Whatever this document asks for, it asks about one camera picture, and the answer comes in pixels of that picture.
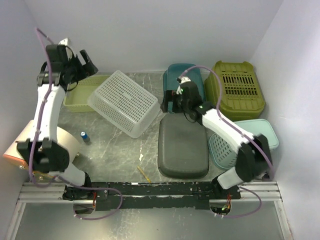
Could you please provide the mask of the teal transparent plastic tub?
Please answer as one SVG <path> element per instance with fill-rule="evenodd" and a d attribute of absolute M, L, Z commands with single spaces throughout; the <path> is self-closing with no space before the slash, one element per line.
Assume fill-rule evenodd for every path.
<path fill-rule="evenodd" d="M 163 74 L 163 93 L 166 90 L 177 90 L 179 83 L 177 82 L 177 78 L 188 68 L 194 66 L 191 63 L 175 63 L 171 64 L 168 69 Z M 194 68 L 189 70 L 186 74 L 194 83 L 196 83 L 199 94 L 204 102 L 206 100 L 205 97 L 205 88 L 203 84 L 203 79 L 201 75 L 201 71 L 199 68 Z"/>

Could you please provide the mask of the pale yellow perforated basket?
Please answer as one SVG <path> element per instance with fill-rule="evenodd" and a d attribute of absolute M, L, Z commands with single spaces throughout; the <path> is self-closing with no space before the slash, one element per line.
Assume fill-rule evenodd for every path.
<path fill-rule="evenodd" d="M 72 84 L 64 100 L 63 105 L 72 113 L 94 112 L 88 105 L 88 97 L 98 88 L 110 75 L 93 75 Z"/>

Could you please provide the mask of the grey plastic tub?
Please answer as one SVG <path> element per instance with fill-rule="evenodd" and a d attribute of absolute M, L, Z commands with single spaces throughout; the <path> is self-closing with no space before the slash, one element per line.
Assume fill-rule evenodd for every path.
<path fill-rule="evenodd" d="M 159 172 L 173 179 L 198 179 L 209 171 L 207 132 L 182 113 L 169 113 L 159 124 Z"/>

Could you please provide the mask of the white perforated basket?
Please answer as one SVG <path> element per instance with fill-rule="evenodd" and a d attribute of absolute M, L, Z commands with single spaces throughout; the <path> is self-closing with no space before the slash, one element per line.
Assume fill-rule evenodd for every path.
<path fill-rule="evenodd" d="M 157 97 L 117 70 L 88 97 L 87 104 L 131 138 L 139 138 L 160 112 Z"/>

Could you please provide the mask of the olive green plastic basket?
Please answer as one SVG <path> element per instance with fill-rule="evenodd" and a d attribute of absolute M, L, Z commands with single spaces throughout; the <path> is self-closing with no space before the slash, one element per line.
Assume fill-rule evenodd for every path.
<path fill-rule="evenodd" d="M 247 61 L 220 60 L 212 70 L 219 76 L 222 85 L 219 111 L 233 122 L 257 119 L 266 102 L 254 66 Z"/>

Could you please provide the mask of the light blue perforated basket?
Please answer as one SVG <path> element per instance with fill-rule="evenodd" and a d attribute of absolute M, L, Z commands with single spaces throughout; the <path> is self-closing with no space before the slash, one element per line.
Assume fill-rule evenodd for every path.
<path fill-rule="evenodd" d="M 235 124 L 254 135 L 264 135 L 268 140 L 271 152 L 279 146 L 278 137 L 272 125 L 266 119 L 242 120 L 236 121 Z M 209 138 L 208 148 L 213 163 L 219 169 L 228 170 L 236 164 L 236 153 L 231 149 L 230 145 L 216 133 Z"/>

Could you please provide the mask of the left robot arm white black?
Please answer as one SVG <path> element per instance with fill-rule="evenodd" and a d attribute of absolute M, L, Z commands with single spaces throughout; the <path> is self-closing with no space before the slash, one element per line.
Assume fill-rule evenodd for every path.
<path fill-rule="evenodd" d="M 33 127 L 16 149 L 28 165 L 29 178 L 36 184 L 34 172 L 48 174 L 51 182 L 65 183 L 62 198 L 68 201 L 89 199 L 94 192 L 88 173 L 73 164 L 70 151 L 58 143 L 60 108 L 71 84 L 98 72 L 85 50 L 82 64 L 73 49 L 63 40 L 45 47 L 47 61 L 37 76 L 37 106 Z"/>

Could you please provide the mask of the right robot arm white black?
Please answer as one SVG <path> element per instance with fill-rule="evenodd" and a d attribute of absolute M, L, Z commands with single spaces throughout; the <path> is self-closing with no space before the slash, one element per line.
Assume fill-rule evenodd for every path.
<path fill-rule="evenodd" d="M 188 77 L 179 77 L 178 88 L 167 92 L 176 110 L 181 110 L 192 122 L 213 131 L 236 153 L 235 165 L 215 177 L 211 192 L 218 199 L 229 194 L 232 187 L 251 182 L 271 170 L 272 157 L 269 142 L 263 134 L 253 134 L 237 126 L 224 116 L 217 105 L 203 101 L 198 86 Z"/>

